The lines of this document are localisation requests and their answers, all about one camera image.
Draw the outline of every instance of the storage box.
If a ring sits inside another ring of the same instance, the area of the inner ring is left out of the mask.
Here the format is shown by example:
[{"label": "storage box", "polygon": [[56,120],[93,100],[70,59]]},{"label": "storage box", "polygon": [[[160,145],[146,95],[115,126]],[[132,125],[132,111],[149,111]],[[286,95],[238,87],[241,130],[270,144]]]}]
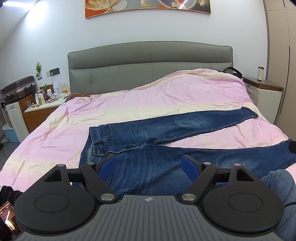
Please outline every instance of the storage box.
[{"label": "storage box", "polygon": [[17,135],[15,133],[15,130],[11,127],[9,127],[8,123],[6,123],[3,127],[2,130],[4,132],[5,137],[10,141],[10,142],[20,142],[17,138]]}]

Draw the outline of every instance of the gray headboard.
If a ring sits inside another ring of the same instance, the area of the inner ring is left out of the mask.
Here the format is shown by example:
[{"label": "gray headboard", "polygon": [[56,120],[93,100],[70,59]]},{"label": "gray headboard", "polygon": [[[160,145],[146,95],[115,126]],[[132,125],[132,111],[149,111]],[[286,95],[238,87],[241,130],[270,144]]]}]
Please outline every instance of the gray headboard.
[{"label": "gray headboard", "polygon": [[71,92],[130,90],[178,70],[233,66],[232,47],[182,41],[106,45],[68,54]]}]

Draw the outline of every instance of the round black disc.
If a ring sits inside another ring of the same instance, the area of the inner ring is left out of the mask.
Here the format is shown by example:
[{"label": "round black disc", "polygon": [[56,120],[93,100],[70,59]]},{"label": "round black disc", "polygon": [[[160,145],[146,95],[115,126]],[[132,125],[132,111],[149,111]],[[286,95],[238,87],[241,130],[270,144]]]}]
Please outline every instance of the round black disc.
[{"label": "round black disc", "polygon": [[205,196],[202,206],[214,224],[240,234],[272,230],[284,213],[283,203],[272,190],[250,182],[216,188]]},{"label": "round black disc", "polygon": [[14,207],[20,227],[27,232],[67,232],[84,224],[94,212],[93,198],[82,189],[59,185],[37,189],[28,189]]}]

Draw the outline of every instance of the nightstand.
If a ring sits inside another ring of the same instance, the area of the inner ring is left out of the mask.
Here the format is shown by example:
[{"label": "nightstand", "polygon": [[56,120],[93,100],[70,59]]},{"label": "nightstand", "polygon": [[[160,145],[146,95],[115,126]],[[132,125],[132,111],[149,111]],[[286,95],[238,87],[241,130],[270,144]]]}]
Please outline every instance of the nightstand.
[{"label": "nightstand", "polygon": [[40,126],[41,123],[43,123],[47,119],[47,117],[64,102],[65,99],[62,97],[52,103],[45,103],[39,107],[26,109],[23,113],[23,116],[29,132],[31,133],[38,126]]},{"label": "nightstand", "polygon": [[243,77],[243,81],[254,105],[256,105],[261,114],[273,124],[284,88],[269,81],[258,81],[255,78]]}]

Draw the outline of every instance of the bag strap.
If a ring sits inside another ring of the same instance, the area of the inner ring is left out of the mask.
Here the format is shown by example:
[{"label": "bag strap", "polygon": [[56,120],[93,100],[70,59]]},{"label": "bag strap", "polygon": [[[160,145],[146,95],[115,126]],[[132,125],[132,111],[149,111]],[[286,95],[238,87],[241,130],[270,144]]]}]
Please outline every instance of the bag strap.
[{"label": "bag strap", "polygon": [[225,70],[227,69],[231,69],[233,71],[235,71],[238,74],[238,77],[241,79],[242,78],[242,73],[239,72],[237,69],[235,69],[234,67],[227,67]]}]

